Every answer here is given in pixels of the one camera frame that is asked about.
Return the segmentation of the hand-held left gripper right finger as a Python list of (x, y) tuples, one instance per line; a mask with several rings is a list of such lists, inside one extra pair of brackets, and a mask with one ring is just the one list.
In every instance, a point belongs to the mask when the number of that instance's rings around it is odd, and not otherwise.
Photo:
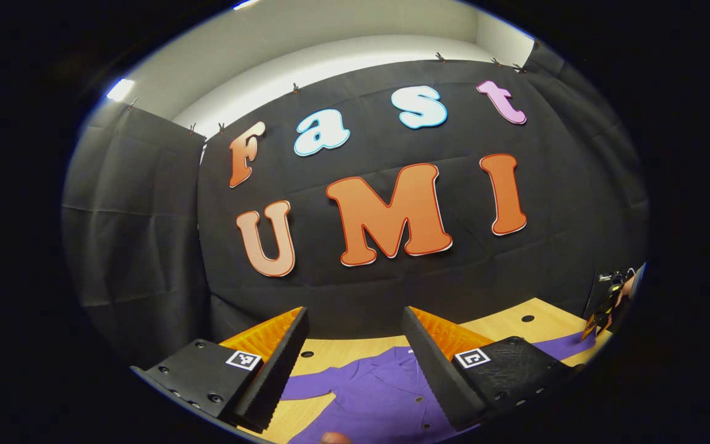
[(491, 340), (412, 306), (403, 310), (402, 332), (459, 432), (544, 399), (578, 372), (517, 335)]

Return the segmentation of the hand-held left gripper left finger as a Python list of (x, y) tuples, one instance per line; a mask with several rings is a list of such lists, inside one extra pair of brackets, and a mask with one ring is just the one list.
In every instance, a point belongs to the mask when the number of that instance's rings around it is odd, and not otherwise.
[(195, 339), (147, 370), (131, 370), (212, 421), (260, 434), (271, 423), (308, 331), (308, 310), (296, 307), (220, 343)]

